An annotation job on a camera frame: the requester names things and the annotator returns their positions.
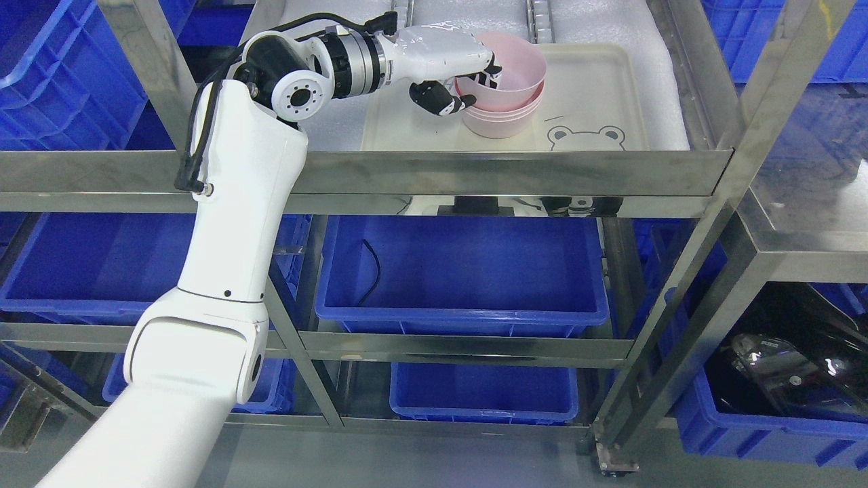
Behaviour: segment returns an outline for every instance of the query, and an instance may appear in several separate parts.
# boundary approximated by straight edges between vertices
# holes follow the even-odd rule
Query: metal shelf frame
[[[195,85],[159,4],[152,0],[96,1],[175,146],[181,147]],[[254,17],[267,20],[266,13],[282,3],[260,0],[251,22]],[[266,305],[275,325],[267,354],[296,362],[321,416],[232,414],[229,421],[298,429],[461,435],[496,432],[586,439],[589,447],[596,442],[598,455],[610,465],[632,466],[631,450],[660,424],[663,413],[704,360],[702,356],[710,353],[709,345],[726,333],[724,324],[733,315],[737,318],[738,307],[733,304],[746,304],[759,290],[758,283],[786,275],[789,268],[783,265],[797,260],[793,253],[758,247],[752,250],[745,242],[755,244],[756,240],[732,237],[739,235],[733,230],[739,225],[742,236],[754,236],[747,230],[744,215],[730,219],[855,0],[807,3],[798,28],[767,44],[750,82],[737,96],[700,1],[648,0],[673,58],[692,147],[689,151],[309,154],[286,204],[287,213],[405,214],[406,199],[421,195],[497,196],[502,205],[514,197],[619,199],[620,208],[602,219],[608,278],[619,317],[634,317],[644,293],[627,218],[698,219],[662,288],[670,292],[668,300],[661,292],[635,340],[315,332],[312,302],[326,224],[325,217],[318,217],[312,224],[298,299],[291,299],[282,280],[272,279]],[[0,152],[0,211],[193,212],[195,205],[189,194],[171,188],[177,166],[175,151]],[[700,306],[702,314],[694,317],[673,354],[639,392],[637,378],[654,353],[662,330],[725,228],[725,241],[735,242],[735,259],[730,256],[730,264]],[[820,249],[815,254],[824,256],[819,260],[842,262],[852,253],[852,249]],[[865,261],[864,252],[856,250],[856,254],[860,262]],[[822,273],[821,268],[816,267],[818,273]],[[727,288],[736,282],[750,284]],[[0,343],[47,350],[120,352],[131,329],[4,322],[0,323]],[[341,399],[325,370],[326,360],[615,368],[621,374],[602,401],[593,425],[448,425],[342,416]],[[46,374],[30,366],[31,381],[50,383]],[[54,405],[66,406],[67,412],[80,411],[89,419],[100,412],[86,400],[80,404],[74,393],[62,386],[43,390]],[[70,399],[80,408],[69,407]]]

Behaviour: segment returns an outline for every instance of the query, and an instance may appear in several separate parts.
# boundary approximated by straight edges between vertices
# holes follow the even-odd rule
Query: white robotic arm
[[[39,487],[194,485],[227,415],[259,379],[267,271],[307,152],[297,122],[333,98],[404,78],[424,109],[453,113],[474,100],[438,80],[483,72],[495,82],[500,70],[490,50],[446,24],[338,27],[302,41],[268,31],[240,60],[235,79],[203,87],[194,107],[191,154],[175,186],[194,193],[198,210],[178,286],[133,331],[129,386]]]

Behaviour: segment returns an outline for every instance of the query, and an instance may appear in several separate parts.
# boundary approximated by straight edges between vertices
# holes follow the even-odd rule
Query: bear face print
[[[559,125],[549,130],[552,151],[626,151],[621,128],[607,125],[596,132],[573,132]]]

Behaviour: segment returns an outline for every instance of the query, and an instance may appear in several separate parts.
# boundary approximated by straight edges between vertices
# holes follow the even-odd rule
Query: stacked pink bowls
[[[477,35],[503,66],[496,89],[466,77],[457,78],[459,95],[472,94],[476,104],[464,111],[464,125],[492,139],[525,130],[543,100],[546,62],[540,50],[521,37],[499,32]]]

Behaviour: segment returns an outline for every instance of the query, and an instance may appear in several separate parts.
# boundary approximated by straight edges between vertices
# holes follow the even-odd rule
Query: grey floor
[[[0,486],[33,486],[85,429],[81,421],[52,413],[29,453],[0,454]],[[229,426],[199,487],[868,486],[866,472],[688,456],[674,430],[659,430],[648,441],[641,468],[627,478],[603,478],[570,443]],[[94,486],[104,484],[96,479]]]

